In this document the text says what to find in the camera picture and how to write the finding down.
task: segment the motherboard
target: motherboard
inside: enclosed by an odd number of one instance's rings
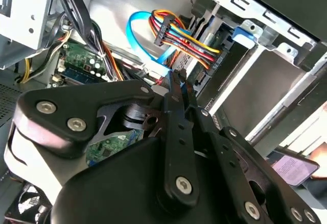
[[[88,147],[86,151],[86,164],[93,166],[100,161],[118,153],[124,148],[143,139],[143,130],[131,130],[128,132],[115,132],[107,139]]]
[[[84,45],[68,41],[60,50],[57,68],[51,80],[52,87],[106,82],[103,61]]]

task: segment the silver screw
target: silver screw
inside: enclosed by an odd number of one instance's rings
[[[230,134],[231,134],[232,136],[234,136],[234,137],[236,137],[236,136],[237,136],[236,132],[235,132],[235,131],[233,131],[232,129],[230,129],[230,130],[229,130],[229,132],[230,132]]]
[[[148,90],[147,88],[145,88],[145,87],[141,87],[141,90],[142,90],[143,92],[145,92],[145,93],[149,93],[149,90]]]
[[[54,105],[51,102],[46,102],[46,101],[39,102],[36,105],[36,109],[39,112],[45,113],[45,114],[52,114],[52,113],[56,112],[56,110],[57,110],[56,105]]]
[[[294,215],[295,219],[297,219],[298,221],[303,221],[303,218],[302,218],[301,214],[298,212],[297,209],[292,207],[291,212]]]
[[[313,217],[313,215],[308,210],[305,210],[305,215],[311,222],[313,222],[313,223],[316,222],[316,219]]]
[[[81,132],[86,129],[86,123],[80,118],[70,118],[67,122],[68,128],[72,131]]]
[[[245,202],[245,210],[253,219],[260,219],[260,212],[253,203]]]
[[[192,185],[185,177],[178,177],[176,179],[176,187],[186,195],[189,195],[192,192]]]
[[[175,100],[176,102],[179,102],[178,97],[175,97],[174,95],[172,96],[172,99]]]
[[[208,111],[206,111],[206,110],[204,110],[204,109],[202,109],[201,110],[201,113],[204,115],[204,116],[209,116],[209,113],[208,113]]]

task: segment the cable connector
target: cable connector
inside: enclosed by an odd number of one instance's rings
[[[158,46],[162,46],[163,42],[162,39],[165,37],[166,32],[170,29],[170,24],[175,20],[175,17],[173,15],[167,15],[164,17],[164,21],[162,22],[162,25],[160,27],[159,33],[157,37],[155,38],[154,44]]]

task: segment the fan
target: fan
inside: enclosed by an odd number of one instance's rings
[[[52,205],[44,192],[26,184],[5,214],[10,223],[48,224]]]

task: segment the black plastic bracket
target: black plastic bracket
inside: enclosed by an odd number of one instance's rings
[[[170,92],[165,94],[161,132],[161,167],[158,199],[169,212],[195,207],[199,198],[192,126],[184,117],[180,79],[169,72]]]

